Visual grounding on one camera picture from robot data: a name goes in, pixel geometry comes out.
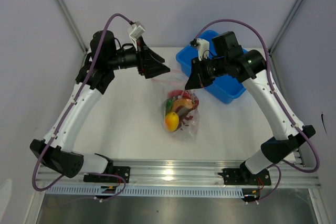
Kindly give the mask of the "red toy lobster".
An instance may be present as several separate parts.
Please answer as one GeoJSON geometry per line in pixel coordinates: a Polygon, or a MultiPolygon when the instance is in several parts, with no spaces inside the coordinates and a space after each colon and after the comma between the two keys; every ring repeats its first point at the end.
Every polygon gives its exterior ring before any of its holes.
{"type": "Polygon", "coordinates": [[[180,123],[175,131],[181,130],[183,126],[189,126],[188,121],[195,118],[194,114],[196,113],[200,103],[198,97],[193,92],[188,90],[175,89],[167,93],[167,99],[173,99],[173,101],[175,101],[180,98],[191,99],[194,103],[194,106],[192,109],[182,108],[177,112],[180,118],[180,123]]]}

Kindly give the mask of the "clear zip top bag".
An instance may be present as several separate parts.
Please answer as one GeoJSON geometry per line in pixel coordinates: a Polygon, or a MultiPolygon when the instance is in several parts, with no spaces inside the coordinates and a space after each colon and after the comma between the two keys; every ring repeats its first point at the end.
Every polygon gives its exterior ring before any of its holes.
{"type": "Polygon", "coordinates": [[[178,141],[196,138],[200,100],[194,90],[186,90],[187,76],[171,70],[152,79],[155,101],[163,131],[178,141]]]}

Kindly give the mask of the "yellow orange toy fruit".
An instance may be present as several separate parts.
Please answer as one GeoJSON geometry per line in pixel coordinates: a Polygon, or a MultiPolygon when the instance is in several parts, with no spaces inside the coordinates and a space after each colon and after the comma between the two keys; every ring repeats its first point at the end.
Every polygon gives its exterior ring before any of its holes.
{"type": "Polygon", "coordinates": [[[165,128],[169,132],[174,132],[180,123],[180,118],[177,113],[175,112],[169,112],[165,116],[165,128]]]}

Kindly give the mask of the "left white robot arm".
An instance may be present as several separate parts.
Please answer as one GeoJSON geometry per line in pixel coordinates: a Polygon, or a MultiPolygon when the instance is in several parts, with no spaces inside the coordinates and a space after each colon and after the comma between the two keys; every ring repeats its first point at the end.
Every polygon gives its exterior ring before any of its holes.
{"type": "Polygon", "coordinates": [[[62,176],[73,178],[84,172],[95,173],[102,182],[113,178],[111,159],[100,154],[78,154],[73,148],[83,123],[115,78],[116,70],[137,68],[139,75],[147,79],[170,71],[165,60],[151,50],[142,37],[137,38],[135,44],[124,44],[120,48],[115,43],[111,31],[98,31],[93,35],[91,53],[76,77],[64,111],[42,140],[34,139],[30,144],[30,150],[40,162],[62,176]]]}

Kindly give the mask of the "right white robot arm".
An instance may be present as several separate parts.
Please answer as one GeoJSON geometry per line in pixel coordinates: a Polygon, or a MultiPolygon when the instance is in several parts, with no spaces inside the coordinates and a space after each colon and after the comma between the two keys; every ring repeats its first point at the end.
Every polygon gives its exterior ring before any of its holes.
{"type": "Polygon", "coordinates": [[[215,78],[224,75],[243,84],[259,105],[273,133],[260,150],[240,165],[240,179],[251,184],[264,169],[284,161],[302,144],[310,145],[310,138],[316,132],[313,126],[293,119],[291,108],[276,89],[266,60],[257,50],[232,49],[213,58],[199,53],[191,60],[191,73],[185,89],[207,87],[215,78]]]}

